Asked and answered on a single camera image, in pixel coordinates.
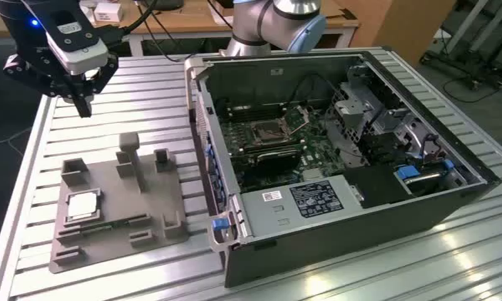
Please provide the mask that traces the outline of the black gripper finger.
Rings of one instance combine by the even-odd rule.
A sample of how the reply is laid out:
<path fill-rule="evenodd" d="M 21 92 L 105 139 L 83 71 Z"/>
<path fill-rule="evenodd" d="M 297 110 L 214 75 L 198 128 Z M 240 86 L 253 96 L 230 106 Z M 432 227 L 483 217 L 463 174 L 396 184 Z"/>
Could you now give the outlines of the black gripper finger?
<path fill-rule="evenodd" d="M 62 67 L 47 58 L 38 63 L 29 63 L 17 54 L 10 55 L 3 66 L 3 74 L 38 93 L 49 97 L 59 96 L 62 99 L 67 99 L 73 103 L 79 117 L 86 116 L 86 99 L 81 85 L 74 83 Z"/>
<path fill-rule="evenodd" d="M 103 90 L 103 87 L 106 86 L 109 82 L 109 79 L 114 75 L 117 67 L 118 67 L 118 57 L 114 53 L 109 53 L 106 64 L 98 68 L 97 73 L 86 81 L 86 87 L 85 87 L 86 93 L 83 97 L 86 101 L 86 114 L 83 117 L 91 116 L 90 102 L 91 102 L 93 95 L 95 93 L 99 93 Z"/>

